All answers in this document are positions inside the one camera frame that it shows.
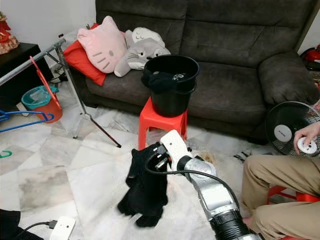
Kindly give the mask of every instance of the power cord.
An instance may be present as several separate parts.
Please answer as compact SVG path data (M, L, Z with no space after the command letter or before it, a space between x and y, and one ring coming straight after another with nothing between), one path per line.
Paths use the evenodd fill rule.
M56 77L54 77L54 78L51 78L51 79L49 80L49 82L52 82L53 84L59 84L59 83L61 83L61 82L67 81L67 80L68 80L68 79L67 79L67 77L66 77L66 74L63 72L63 73L59 74L59 76L56 76Z
M21 237L22 234L24 234L26 231L28 231L29 229L38 226L38 225L47 225L49 226L50 229L54 229L55 226L57 224L57 220L52 220L52 221L42 221L42 222L37 222L35 224L32 224L30 226L28 226L26 229L22 230L17 236L15 236L17 239L19 237Z
M221 180L220 178L213 176L211 174L205 173L205 172L201 172L201 171L195 171L195 170L179 170L179 171L154 171L151 170L148 165L150 163L150 161L157 156L158 153L153 153L146 161L145 161L145 165L144 165L144 169L150 173L150 174L154 174L154 175L177 175L177 174L198 174L198 175L202 175L202 176L206 176L208 178L214 179L216 181L218 181L219 183L221 183L232 195L236 206L239 208L239 202L238 199L234 193L234 191L231 189L231 187L223 180Z

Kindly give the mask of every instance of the stand leg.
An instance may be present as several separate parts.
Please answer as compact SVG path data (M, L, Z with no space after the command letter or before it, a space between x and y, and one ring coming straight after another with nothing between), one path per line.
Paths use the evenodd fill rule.
M81 129L81 127L82 127L82 125L83 125L83 123L84 123L84 118L82 117L82 115L83 115L83 113L80 113L80 121L79 121L79 123L75 126L75 128L73 129L73 131L72 131L72 138L73 139L77 139L78 138L78 135L79 135L79 132L80 132L80 129Z
M146 148L147 144L147 131L141 123L139 123L139 136L138 136L138 150L141 151Z
M91 121L98 129L100 129L105 135L107 135L108 138L110 138L110 139L115 143L115 145L116 145L118 148L121 148L121 145L120 145L109 133L107 133L107 132L92 118L92 116L91 116L89 113L87 113L86 108L85 108L85 105L84 105L84 103L82 102L82 100L81 100L81 98L80 98L80 95L79 95L79 93L78 93L78 91L77 91L77 89L76 89L76 85L75 85L74 79L73 79L73 77L72 77L72 74L71 74L71 72L70 72L70 69L69 69L69 67L68 67L68 64L67 64L67 62L66 62L66 60L65 60L65 58L64 58L64 54L63 54L63 51L62 51L60 45L58 45L58 46L55 48L55 51L56 51L56 53L57 53L58 56L59 56L60 64L62 65L63 71L64 71L64 73L65 73L66 78L68 79L68 82L69 82L70 87L71 87L71 89L72 89L72 92L73 92L73 94L74 94L74 96L75 96L75 99L76 99L78 105L80 106L81 113L82 113L82 117L83 117L83 118L88 118L88 119L90 119L90 121ZM77 138L77 137L78 137L79 128L80 128L80 126L78 126L78 129L77 129L76 132L75 132L76 135L74 135L73 138Z

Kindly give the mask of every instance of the blue clothes hanger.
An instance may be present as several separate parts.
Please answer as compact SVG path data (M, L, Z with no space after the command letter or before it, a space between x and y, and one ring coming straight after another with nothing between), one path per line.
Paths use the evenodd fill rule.
M48 118L48 116L44 112L41 112L41 111L9 111L9 112L5 112L5 111L0 110L0 122L9 120L10 115L13 115L13 114L41 114L43 116L44 120L28 122L28 123L21 124L21 125L8 127L5 129L0 129L0 133L6 132L9 130L13 130L13 129L18 129L18 128L30 126L30 125L34 125L34 124L44 123L47 121L51 121L52 119L55 118L55 116L52 113L47 113L47 115L49 115L49 117L50 117L50 118Z

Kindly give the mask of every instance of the teal basket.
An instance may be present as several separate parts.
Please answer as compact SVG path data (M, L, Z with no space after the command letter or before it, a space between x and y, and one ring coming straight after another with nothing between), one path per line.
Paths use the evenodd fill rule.
M37 91L39 91L40 89L44 90L46 96L44 98L42 98L41 100L32 99L31 96L34 93L36 93ZM59 92L59 89L54 86L50 86L50 89L51 89L52 93ZM31 90L29 90L25 94L23 94L23 96L21 98L21 102L29 109L36 109L38 107L42 107L44 105L47 105L50 102L50 100L51 100L51 96L45 86L37 86L35 88L32 88Z

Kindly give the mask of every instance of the hanger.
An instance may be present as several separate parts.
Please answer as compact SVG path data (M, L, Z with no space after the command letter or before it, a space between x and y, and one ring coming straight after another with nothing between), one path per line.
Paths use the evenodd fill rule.
M12 151L9 151L9 150L3 150L2 152L3 153L8 153L8 154L6 154L6 155L1 155L0 154L0 159L6 158L6 157L10 157L12 155Z
M30 125L34 125L34 124L44 123L44 122L47 122L47 121L51 121L52 119L55 118L55 116L52 113L47 113L47 115L49 115L49 117L48 117L44 112L41 112L41 111L10 111L10 112L4 112L4 111L0 110L0 122L9 120L10 119L10 115L14 115L14 114L41 114L43 116L44 120L28 122L28 123L21 124L21 125L8 127L8 128L5 128L5 129L0 129L0 133L6 132L6 131L9 131L9 130L13 130L13 129L18 129L18 128L30 126Z

